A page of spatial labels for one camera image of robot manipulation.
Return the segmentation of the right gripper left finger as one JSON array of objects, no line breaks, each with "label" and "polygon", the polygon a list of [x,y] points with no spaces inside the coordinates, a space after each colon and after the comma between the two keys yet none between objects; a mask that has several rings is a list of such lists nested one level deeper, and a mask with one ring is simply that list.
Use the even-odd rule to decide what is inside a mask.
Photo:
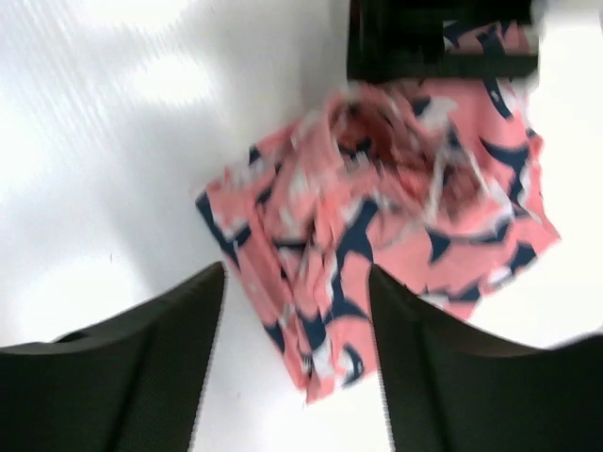
[{"label": "right gripper left finger", "polygon": [[187,451],[225,271],[55,342],[1,350],[1,447],[13,452]]}]

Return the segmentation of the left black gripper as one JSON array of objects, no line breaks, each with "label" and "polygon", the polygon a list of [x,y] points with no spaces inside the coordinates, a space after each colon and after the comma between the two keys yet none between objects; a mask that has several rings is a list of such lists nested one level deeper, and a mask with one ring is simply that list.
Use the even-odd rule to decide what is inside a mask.
[{"label": "left black gripper", "polygon": [[350,80],[517,78],[535,73],[529,1],[352,1]]}]

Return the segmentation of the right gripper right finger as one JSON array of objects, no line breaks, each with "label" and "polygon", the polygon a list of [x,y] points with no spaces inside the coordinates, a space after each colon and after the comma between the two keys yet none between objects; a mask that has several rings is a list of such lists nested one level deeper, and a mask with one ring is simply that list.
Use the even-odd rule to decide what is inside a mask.
[{"label": "right gripper right finger", "polygon": [[398,451],[598,451],[602,338],[552,349],[479,330],[385,271],[368,278]]}]

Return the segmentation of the pink navy patterned shorts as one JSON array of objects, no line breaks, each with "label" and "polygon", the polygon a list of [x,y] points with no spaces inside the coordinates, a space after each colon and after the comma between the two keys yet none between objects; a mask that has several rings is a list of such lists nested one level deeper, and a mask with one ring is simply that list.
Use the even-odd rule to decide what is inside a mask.
[{"label": "pink navy patterned shorts", "polygon": [[351,85],[197,198],[308,402],[377,367],[372,266],[467,319],[558,240],[527,100],[508,78]]}]

